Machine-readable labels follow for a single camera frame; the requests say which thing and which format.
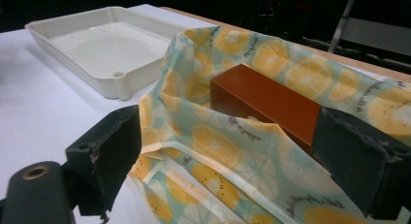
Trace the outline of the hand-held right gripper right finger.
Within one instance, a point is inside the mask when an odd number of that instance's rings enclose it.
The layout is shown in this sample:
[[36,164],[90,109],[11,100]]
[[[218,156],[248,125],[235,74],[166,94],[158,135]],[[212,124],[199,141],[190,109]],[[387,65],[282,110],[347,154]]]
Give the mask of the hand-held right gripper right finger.
[[313,155],[364,216],[395,220],[411,211],[411,147],[355,116],[318,114]]

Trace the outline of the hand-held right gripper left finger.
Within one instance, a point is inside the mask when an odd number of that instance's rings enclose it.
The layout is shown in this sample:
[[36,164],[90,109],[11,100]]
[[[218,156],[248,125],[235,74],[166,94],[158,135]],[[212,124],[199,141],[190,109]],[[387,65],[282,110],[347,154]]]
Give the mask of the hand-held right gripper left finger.
[[70,205],[84,216],[107,218],[142,150],[137,105],[110,112],[66,148]]

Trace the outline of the brown rectangular box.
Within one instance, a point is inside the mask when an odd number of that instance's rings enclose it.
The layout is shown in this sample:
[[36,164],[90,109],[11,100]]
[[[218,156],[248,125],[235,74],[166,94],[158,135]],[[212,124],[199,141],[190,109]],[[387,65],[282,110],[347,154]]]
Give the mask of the brown rectangular box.
[[278,124],[309,156],[321,106],[261,73],[237,65],[210,80],[210,106],[236,117]]

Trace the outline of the lemon print cloth bag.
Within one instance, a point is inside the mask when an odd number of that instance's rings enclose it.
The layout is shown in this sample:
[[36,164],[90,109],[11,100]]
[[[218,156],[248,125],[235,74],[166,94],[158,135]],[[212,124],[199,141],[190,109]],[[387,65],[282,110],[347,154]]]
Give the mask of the lemon print cloth bag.
[[411,82],[264,34],[186,30],[141,99],[142,153],[130,173],[162,224],[411,224],[409,210],[394,221],[364,216],[278,125],[214,111],[211,79],[239,64],[411,146]]

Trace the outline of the white plastic tray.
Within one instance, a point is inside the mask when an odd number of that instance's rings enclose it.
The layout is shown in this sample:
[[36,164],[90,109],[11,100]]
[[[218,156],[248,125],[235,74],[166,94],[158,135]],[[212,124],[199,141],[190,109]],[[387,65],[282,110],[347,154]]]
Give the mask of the white plastic tray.
[[35,43],[102,96],[128,100],[158,80],[181,25],[122,7],[32,21]]

